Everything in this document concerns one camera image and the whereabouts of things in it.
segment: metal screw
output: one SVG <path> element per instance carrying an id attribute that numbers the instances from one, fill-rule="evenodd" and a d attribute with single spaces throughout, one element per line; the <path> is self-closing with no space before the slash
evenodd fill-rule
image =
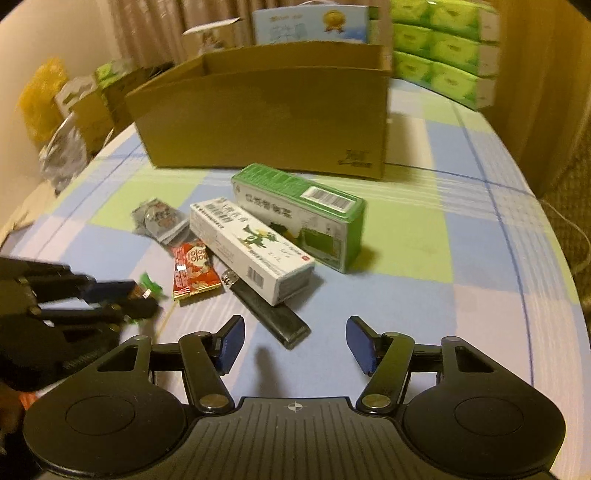
<path id="1" fill-rule="evenodd" d="M 209 395 L 205 395 L 199 399 L 199 403 L 206 409 L 211 411 L 221 410 L 222 408 L 226 407 L 230 400 L 225 395 L 220 395 L 219 393 L 212 393 Z"/>
<path id="2" fill-rule="evenodd" d="M 390 405 L 390 399 L 386 395 L 374 393 L 371 395 L 364 396 L 361 399 L 361 403 L 365 405 L 367 408 L 377 410 L 379 408 L 385 408 L 388 405 Z"/>

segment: green box top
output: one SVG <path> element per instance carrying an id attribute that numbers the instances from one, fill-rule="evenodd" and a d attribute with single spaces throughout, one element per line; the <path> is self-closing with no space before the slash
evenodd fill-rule
<path id="1" fill-rule="evenodd" d="M 341 222 L 352 222 L 365 209 L 362 198 L 258 163 L 236 173 L 232 182 L 258 187 Z"/>

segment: stack of tissue packs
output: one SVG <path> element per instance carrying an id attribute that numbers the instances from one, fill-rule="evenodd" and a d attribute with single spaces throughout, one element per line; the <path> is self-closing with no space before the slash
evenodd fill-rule
<path id="1" fill-rule="evenodd" d="M 391 0 L 394 67 L 469 108 L 493 104 L 499 69 L 499 17 L 467 0 Z"/>

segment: light blue box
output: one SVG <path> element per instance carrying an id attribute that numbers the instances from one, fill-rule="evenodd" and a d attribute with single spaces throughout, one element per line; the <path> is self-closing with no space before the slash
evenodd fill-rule
<path id="1" fill-rule="evenodd" d="M 360 5 L 297 5 L 252 14 L 257 45 L 325 40 L 378 42 L 378 8 Z"/>

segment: tablecloth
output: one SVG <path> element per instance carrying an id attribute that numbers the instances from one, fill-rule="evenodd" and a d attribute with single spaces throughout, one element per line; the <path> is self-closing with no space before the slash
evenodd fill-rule
<path id="1" fill-rule="evenodd" d="M 157 342 L 216 331 L 232 314 L 246 341 L 224 382 L 245 395 L 357 399 L 367 377 L 345 343 L 359 315 L 377 332 L 419 343 L 459 335 L 550 397 L 567 435 L 553 472 L 591 476 L 591 352 L 572 277 L 527 182 L 484 117 L 393 80 L 382 181 L 309 175 L 366 199 L 363 250 L 341 274 L 318 265 L 311 287 L 287 303 L 312 334 L 285 350 L 229 291 L 190 306 L 171 300 L 155 322 L 130 326 Z M 15 247 L 18 257 L 68 263 L 99 280 L 146 271 L 170 295 L 173 260 L 133 235 L 129 213 L 158 197 L 188 212 L 193 202 L 232 198 L 233 170 L 156 169 L 128 128 L 49 206 Z M 218 271 L 223 266 L 216 262 Z M 433 385 L 413 376 L 409 397 Z M 184 398 L 178 375 L 158 383 Z"/>

